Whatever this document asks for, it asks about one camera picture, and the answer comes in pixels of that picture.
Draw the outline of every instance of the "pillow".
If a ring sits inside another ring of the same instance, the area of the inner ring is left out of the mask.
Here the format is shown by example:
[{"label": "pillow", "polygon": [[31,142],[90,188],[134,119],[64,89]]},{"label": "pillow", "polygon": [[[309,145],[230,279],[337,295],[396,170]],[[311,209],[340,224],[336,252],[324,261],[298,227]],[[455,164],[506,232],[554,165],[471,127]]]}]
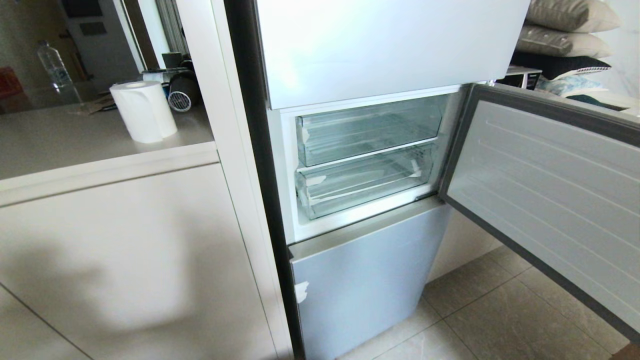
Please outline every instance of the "pillow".
[{"label": "pillow", "polygon": [[589,74],[611,69],[611,66],[588,56],[560,58],[557,56],[536,55],[516,51],[511,58],[513,65],[520,65],[542,70],[542,76],[549,80],[561,79],[565,76]]},{"label": "pillow", "polygon": [[609,46],[591,34],[563,33],[536,25],[524,25],[516,50],[549,56],[611,56]]},{"label": "pillow", "polygon": [[606,91],[601,83],[580,75],[566,76],[560,80],[549,81],[543,76],[538,80],[536,91],[550,92],[561,97],[582,95],[592,91]]},{"label": "pillow", "polygon": [[531,0],[527,20],[571,33],[596,33],[622,24],[613,9],[599,0]]}]

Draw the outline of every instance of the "lower drawer front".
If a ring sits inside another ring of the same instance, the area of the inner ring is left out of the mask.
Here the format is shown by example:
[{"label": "lower drawer front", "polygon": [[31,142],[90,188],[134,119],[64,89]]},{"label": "lower drawer front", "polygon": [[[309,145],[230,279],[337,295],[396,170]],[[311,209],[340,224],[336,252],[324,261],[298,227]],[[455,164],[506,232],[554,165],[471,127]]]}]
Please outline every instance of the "lower drawer front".
[{"label": "lower drawer front", "polygon": [[430,197],[289,247],[307,359],[334,359],[413,313],[450,214]]}]

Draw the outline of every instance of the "glass drawer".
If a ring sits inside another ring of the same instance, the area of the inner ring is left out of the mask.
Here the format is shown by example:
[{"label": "glass drawer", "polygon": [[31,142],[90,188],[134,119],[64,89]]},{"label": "glass drawer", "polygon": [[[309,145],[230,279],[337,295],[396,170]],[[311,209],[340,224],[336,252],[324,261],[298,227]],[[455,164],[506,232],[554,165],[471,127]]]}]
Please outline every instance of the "glass drawer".
[{"label": "glass drawer", "polygon": [[298,170],[296,190],[300,204],[312,220],[426,184],[433,164],[433,149],[432,143],[414,145]]},{"label": "glass drawer", "polygon": [[298,158],[311,167],[433,138],[448,96],[298,116]]}]

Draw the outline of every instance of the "black cushion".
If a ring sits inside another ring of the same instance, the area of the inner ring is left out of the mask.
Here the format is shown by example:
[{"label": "black cushion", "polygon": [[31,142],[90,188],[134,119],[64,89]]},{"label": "black cushion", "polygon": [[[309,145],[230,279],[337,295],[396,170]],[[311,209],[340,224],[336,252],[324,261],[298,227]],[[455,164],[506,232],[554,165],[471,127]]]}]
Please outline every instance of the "black cushion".
[{"label": "black cushion", "polygon": [[511,58],[512,65],[519,65],[542,70],[542,76],[549,80],[563,78],[569,75],[588,74],[611,69],[611,66],[588,56],[575,56],[572,58],[560,58],[529,54],[516,51]]}]

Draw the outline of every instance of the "silver refrigerator door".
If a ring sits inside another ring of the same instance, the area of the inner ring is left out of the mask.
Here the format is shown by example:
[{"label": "silver refrigerator door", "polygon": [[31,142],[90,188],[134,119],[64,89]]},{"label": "silver refrigerator door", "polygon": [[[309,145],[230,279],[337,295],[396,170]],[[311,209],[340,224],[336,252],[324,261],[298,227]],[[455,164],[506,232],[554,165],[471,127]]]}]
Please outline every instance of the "silver refrigerator door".
[{"label": "silver refrigerator door", "polygon": [[441,198],[640,341],[640,123],[507,86],[467,104]]},{"label": "silver refrigerator door", "polygon": [[329,360],[415,310],[451,207],[430,197],[291,245],[308,360]]},{"label": "silver refrigerator door", "polygon": [[504,77],[529,0],[257,0],[271,109]]}]

